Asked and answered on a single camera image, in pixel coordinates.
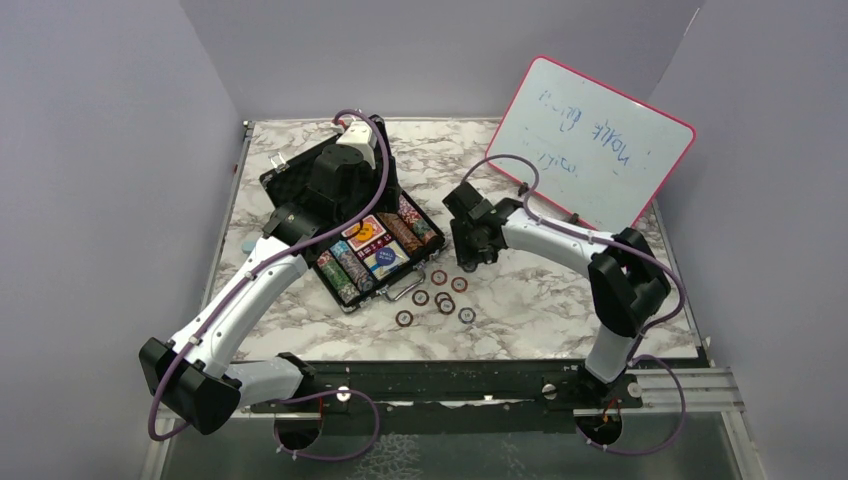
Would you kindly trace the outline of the red playing card deck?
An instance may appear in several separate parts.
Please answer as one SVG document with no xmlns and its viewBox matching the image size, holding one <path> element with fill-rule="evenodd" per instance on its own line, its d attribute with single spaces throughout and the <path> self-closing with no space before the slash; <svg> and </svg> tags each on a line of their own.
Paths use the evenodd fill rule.
<svg viewBox="0 0 848 480">
<path fill-rule="evenodd" d="M 342 232 L 343 239 L 354 251 L 380 239 L 387 231 L 374 215 L 368 215 Z"/>
</svg>

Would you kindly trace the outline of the orange dealer button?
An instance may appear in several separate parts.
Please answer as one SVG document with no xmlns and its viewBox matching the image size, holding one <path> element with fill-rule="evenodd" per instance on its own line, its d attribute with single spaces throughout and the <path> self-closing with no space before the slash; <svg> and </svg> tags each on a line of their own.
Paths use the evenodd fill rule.
<svg viewBox="0 0 848 480">
<path fill-rule="evenodd" d="M 355 232 L 354 238 L 358 242 L 366 242 L 374 235 L 374 227 L 369 223 L 363 223 Z"/>
</svg>

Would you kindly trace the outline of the blue dealer button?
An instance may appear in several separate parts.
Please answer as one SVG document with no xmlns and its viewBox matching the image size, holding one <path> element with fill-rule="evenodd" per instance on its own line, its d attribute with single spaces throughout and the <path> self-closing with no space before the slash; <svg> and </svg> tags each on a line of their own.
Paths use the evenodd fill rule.
<svg viewBox="0 0 848 480">
<path fill-rule="evenodd" d="M 397 254 L 390 247 L 380 249 L 375 254 L 376 263 L 380 266 L 391 266 L 397 259 Z"/>
</svg>

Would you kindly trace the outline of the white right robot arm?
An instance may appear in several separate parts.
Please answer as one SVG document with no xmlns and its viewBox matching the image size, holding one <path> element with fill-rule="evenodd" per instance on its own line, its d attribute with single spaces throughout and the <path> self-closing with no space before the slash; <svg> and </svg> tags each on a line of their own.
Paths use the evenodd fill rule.
<svg viewBox="0 0 848 480">
<path fill-rule="evenodd" d="M 644 236 L 632 228 L 597 232 L 532 213 L 523 202 L 485 199 L 460 183 L 443 200 L 457 264 L 467 272 L 492 264 L 503 250 L 537 255 L 584 277 L 590 285 L 598 334 L 577 380 L 579 398 L 600 407 L 617 392 L 647 320 L 671 292 L 669 278 Z"/>
</svg>

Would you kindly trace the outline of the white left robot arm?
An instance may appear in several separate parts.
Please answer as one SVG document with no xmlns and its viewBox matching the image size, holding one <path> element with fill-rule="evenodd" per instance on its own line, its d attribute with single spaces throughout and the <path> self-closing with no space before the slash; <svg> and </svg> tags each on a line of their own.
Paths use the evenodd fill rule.
<svg viewBox="0 0 848 480">
<path fill-rule="evenodd" d="M 139 358 L 153 403 L 148 434 L 164 441 L 192 426 L 209 434 L 240 407 L 278 398 L 298 411 L 313 401 L 314 384 L 286 358 L 237 369 L 230 361 L 249 331 L 274 300 L 307 270 L 303 251 L 326 244 L 357 224 L 376 206 L 389 183 L 391 157 L 384 138 L 377 140 L 381 175 L 369 201 L 346 222 L 288 245 L 261 238 L 247 262 L 193 321 L 169 341 L 149 339 Z"/>
</svg>

